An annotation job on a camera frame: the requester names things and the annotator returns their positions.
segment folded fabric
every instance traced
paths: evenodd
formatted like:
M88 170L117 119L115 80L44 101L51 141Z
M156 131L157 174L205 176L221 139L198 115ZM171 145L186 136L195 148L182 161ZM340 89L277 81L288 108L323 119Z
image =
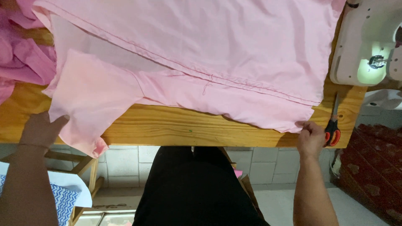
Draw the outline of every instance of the folded fabric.
M54 47L23 39L0 8L0 104L10 97L15 82L49 84L56 73Z
M3 192L5 180L6 176L0 175L0 196ZM76 203L81 192L72 191L52 183L50 184L50 187L56 202L57 220L59 221L59 226L66 226L73 211L74 204Z
M49 115L69 114L60 137L95 158L134 103L298 132L322 100L344 2L38 0L57 52Z
M43 23L32 12L32 5L35 0L16 0L21 10L13 12L9 19L25 29L45 27Z

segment scissors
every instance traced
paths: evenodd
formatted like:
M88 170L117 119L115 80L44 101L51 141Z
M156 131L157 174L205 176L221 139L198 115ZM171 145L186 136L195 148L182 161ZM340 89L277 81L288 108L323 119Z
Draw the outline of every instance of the scissors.
M325 147L335 146L340 139L340 130L338 129L338 105L339 97L338 94L336 94L335 106L332 110L331 119L329 120L328 125L325 128Z

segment wooden table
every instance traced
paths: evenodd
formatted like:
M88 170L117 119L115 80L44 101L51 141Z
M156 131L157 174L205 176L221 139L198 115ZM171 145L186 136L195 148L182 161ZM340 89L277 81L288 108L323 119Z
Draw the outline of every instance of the wooden table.
M25 38L32 37L39 44L51 45L46 29L21 31ZM338 22L332 52L337 41ZM49 109L51 99L41 93L45 86L18 83L12 96L0 105L0 142L19 141L22 129L32 113ZM335 93L340 95L338 127L341 139L335 148L345 148L362 104L366 87L333 84L325 80L324 100L315 110L312 121L325 127L334 105ZM174 107L133 105L103 134L110 145L185 145L185 146L243 146L294 147L297 134L279 133L272 129L235 122L221 115L211 115Z

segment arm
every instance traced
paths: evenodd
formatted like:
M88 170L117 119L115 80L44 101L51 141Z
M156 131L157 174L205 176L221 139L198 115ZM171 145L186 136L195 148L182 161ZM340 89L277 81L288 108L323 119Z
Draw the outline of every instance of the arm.
M293 203L293 224L338 226L335 210L325 188L318 157L325 142L324 130L305 122L299 135L300 171Z
M44 155L67 122L60 117L50 123L43 112L25 124L0 197L0 225L58 225Z

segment scissor blade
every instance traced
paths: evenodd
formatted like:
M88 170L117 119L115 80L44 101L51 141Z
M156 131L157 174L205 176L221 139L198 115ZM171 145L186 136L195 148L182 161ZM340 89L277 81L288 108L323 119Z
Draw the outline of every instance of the scissor blade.
M334 110L332 111L333 116L338 114L338 105L339 105L339 96L338 96L338 93L336 93L335 106L334 106Z

